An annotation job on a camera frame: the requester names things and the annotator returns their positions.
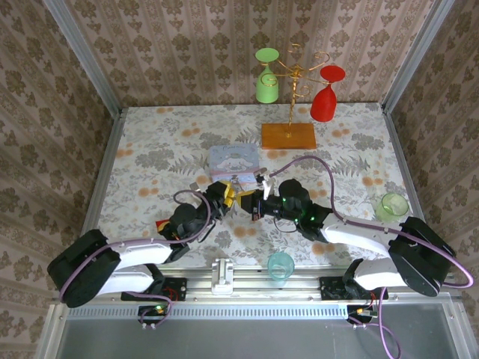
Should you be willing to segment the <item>blue cartoon tin box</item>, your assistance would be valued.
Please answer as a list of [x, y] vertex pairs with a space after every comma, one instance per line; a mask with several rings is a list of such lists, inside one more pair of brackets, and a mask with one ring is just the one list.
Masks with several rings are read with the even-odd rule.
[[260, 169], [257, 145], [235, 143], [212, 146], [208, 167], [213, 182], [236, 178], [241, 185], [254, 184], [254, 172]]

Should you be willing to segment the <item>teal transparent plastic cup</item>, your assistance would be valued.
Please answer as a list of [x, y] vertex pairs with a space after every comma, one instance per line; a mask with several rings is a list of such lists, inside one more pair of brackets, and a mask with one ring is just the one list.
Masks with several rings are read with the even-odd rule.
[[294, 272], [295, 263], [293, 258], [285, 252], [272, 254], [267, 263], [269, 276], [276, 281], [288, 279]]

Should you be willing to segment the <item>gold glass rack stand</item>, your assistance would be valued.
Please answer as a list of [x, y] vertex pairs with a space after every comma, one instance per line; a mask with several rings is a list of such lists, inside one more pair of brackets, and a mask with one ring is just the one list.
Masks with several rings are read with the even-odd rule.
[[261, 125], [261, 146], [264, 150], [313, 150], [317, 147], [314, 126], [310, 123], [294, 123], [294, 106], [297, 99], [310, 95], [312, 88], [308, 85], [299, 86], [301, 80], [309, 80], [307, 74], [318, 70], [330, 61], [331, 56], [324, 51], [313, 54], [313, 59], [319, 63], [312, 67], [304, 67], [299, 62], [287, 66], [280, 54], [276, 61], [269, 65], [278, 79], [286, 78], [291, 81], [291, 101], [288, 121], [286, 123], [264, 123]]

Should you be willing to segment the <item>green transparent plastic cup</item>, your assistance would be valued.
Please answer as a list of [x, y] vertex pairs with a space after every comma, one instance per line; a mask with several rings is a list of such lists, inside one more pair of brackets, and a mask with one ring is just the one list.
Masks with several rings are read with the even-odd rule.
[[393, 222], [400, 220], [409, 212], [409, 203], [405, 197], [397, 193], [384, 194], [376, 207], [375, 216], [378, 221]]

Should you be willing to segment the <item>left controller circuit board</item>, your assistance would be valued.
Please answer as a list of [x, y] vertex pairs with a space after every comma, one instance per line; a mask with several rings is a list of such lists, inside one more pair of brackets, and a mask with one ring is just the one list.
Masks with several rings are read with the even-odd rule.
[[168, 304], [145, 305], [138, 308], [138, 321], [143, 326], [159, 325], [170, 311]]

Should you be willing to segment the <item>controller circuit board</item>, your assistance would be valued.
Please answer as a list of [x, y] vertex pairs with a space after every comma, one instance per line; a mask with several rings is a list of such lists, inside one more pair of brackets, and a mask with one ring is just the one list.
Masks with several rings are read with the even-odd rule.
[[347, 305], [347, 321], [351, 324], [367, 324], [378, 316], [379, 312], [374, 304]]
[[138, 308], [138, 321], [143, 326], [159, 325], [170, 311], [168, 304], [145, 305]]

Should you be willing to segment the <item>green plastic wine glass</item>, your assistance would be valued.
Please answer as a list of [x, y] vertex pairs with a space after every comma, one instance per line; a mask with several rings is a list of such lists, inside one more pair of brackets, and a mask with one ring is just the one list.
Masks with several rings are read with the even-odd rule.
[[257, 79], [256, 99], [264, 104], [273, 103], [279, 98], [279, 88], [278, 79], [269, 65], [278, 59], [279, 52], [273, 48], [263, 48], [256, 52], [255, 57], [263, 66]]

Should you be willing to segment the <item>red plastic wine glass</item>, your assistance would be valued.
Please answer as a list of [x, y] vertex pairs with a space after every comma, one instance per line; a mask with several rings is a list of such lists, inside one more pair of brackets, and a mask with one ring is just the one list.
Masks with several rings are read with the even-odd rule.
[[320, 75], [327, 81], [327, 85], [315, 97], [311, 105], [310, 115], [318, 122], [329, 122], [335, 115], [337, 97], [332, 84], [345, 78], [345, 71], [336, 65], [329, 65], [321, 69]]

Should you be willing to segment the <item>right controller circuit board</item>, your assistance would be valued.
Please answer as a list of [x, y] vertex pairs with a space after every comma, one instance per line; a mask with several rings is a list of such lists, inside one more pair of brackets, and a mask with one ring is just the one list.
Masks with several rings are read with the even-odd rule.
[[374, 304], [347, 305], [347, 321], [351, 324], [367, 324], [378, 316], [379, 312]]

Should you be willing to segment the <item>silver metal mounting bracket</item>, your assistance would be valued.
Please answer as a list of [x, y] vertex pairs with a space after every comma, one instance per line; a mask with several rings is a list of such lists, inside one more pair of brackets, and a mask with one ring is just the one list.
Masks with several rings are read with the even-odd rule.
[[231, 295], [234, 291], [234, 264], [229, 258], [215, 259], [212, 263], [211, 292]]

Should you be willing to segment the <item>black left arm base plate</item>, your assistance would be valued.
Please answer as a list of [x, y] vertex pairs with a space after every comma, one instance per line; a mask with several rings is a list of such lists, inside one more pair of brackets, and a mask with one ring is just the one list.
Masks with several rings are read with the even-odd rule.
[[187, 279], [185, 277], [166, 277], [162, 284], [155, 280], [145, 291], [133, 295], [131, 292], [122, 292], [122, 301], [161, 301], [159, 297], [171, 301], [185, 301], [187, 293]]

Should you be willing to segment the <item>aluminium mounting rail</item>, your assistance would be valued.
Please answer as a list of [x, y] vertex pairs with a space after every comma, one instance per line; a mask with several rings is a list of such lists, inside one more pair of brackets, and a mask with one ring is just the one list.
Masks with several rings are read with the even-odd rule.
[[233, 293], [214, 295], [211, 290], [213, 271], [209, 268], [163, 268], [166, 277], [187, 279], [187, 303], [263, 303], [320, 301], [320, 278], [339, 277], [345, 268], [300, 266], [284, 282], [274, 281], [260, 266], [236, 266], [233, 273]]

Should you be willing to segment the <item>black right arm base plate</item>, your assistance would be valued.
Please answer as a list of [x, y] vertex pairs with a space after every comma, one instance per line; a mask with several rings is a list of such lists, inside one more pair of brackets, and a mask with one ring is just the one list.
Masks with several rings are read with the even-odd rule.
[[324, 301], [333, 300], [371, 300], [379, 298], [380, 288], [366, 290], [354, 280], [344, 280], [341, 276], [320, 277], [319, 290]]

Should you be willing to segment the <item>aluminium frame post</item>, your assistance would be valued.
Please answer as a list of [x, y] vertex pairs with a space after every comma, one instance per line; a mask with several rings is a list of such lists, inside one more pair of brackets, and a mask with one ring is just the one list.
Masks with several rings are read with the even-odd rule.
[[114, 94], [105, 73], [98, 64], [92, 46], [88, 45], [72, 13], [64, 0], [44, 0], [58, 27], [75, 53], [87, 77], [100, 95], [104, 106], [114, 120], [120, 117], [120, 102]]
[[455, 0], [434, 0], [429, 13], [426, 15], [423, 24], [412, 42], [412, 45], [401, 64], [388, 93], [382, 101], [384, 112], [392, 112], [412, 76], [418, 69], [427, 50], [430, 48], [435, 36], [437, 35], [442, 23], [451, 11]]

